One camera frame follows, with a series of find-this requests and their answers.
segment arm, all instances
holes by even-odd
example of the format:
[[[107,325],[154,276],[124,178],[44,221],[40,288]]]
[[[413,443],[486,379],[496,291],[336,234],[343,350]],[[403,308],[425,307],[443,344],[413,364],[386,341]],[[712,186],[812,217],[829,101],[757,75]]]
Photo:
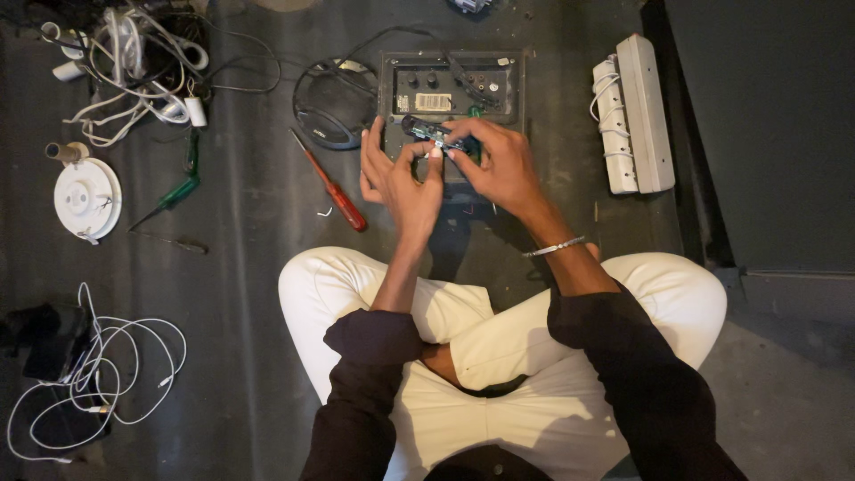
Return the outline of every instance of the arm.
[[[474,135],[486,151],[476,165],[452,158],[473,187],[517,216],[541,247],[574,239],[540,191],[528,143],[481,119],[448,122],[449,141]],[[545,255],[555,277],[548,326],[583,349],[645,480],[745,479],[716,443],[715,402],[704,379],[674,356],[635,297],[575,245]]]
[[[324,342],[341,360],[330,372],[333,391],[315,415],[303,480],[380,480],[395,448],[389,419],[405,362],[422,356],[422,339],[410,315],[416,269],[442,202],[441,152],[431,152],[423,184],[410,163],[428,143],[404,147],[396,163],[380,150],[379,117],[363,132],[363,197],[389,209],[398,244],[370,312],[352,312],[327,330]]]

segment dark wall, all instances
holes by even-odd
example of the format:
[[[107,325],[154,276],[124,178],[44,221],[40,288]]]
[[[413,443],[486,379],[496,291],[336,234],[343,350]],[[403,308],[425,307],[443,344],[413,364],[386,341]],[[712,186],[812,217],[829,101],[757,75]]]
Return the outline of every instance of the dark wall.
[[[736,264],[855,271],[855,3],[667,8]]]

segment label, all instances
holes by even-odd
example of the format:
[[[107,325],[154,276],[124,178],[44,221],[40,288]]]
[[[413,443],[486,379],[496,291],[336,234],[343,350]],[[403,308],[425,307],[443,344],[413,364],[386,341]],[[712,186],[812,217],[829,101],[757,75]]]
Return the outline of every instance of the label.
[[[410,96],[398,95],[398,112],[410,111]]]
[[[416,110],[426,112],[451,112],[451,94],[417,93]]]

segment white pants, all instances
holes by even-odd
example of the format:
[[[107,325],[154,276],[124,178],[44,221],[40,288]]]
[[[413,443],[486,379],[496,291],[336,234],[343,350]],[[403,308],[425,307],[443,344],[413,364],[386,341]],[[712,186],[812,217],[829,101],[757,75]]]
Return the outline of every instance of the white pants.
[[[698,368],[724,321],[719,281],[691,261],[642,253],[603,262],[635,295],[677,357]],[[323,343],[336,319],[368,309],[386,265],[341,247],[319,247],[282,270],[282,312],[321,402],[339,356]],[[404,366],[392,422],[398,434],[387,480],[419,480],[458,451],[496,443],[556,480],[600,480],[629,452],[603,385],[582,351],[546,329],[545,291],[493,315],[486,289],[418,279],[413,318],[422,339],[451,343],[461,384],[481,389],[520,374],[529,379],[499,398],[466,395],[421,362]]]

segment round speaker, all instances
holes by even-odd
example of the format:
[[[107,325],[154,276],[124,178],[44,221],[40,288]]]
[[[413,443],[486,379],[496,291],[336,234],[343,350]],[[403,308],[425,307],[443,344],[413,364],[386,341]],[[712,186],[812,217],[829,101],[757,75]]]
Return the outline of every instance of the round speaker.
[[[359,147],[362,130],[377,115],[377,77],[347,60],[324,60],[303,72],[294,86],[292,105],[299,127],[317,145],[334,151]]]

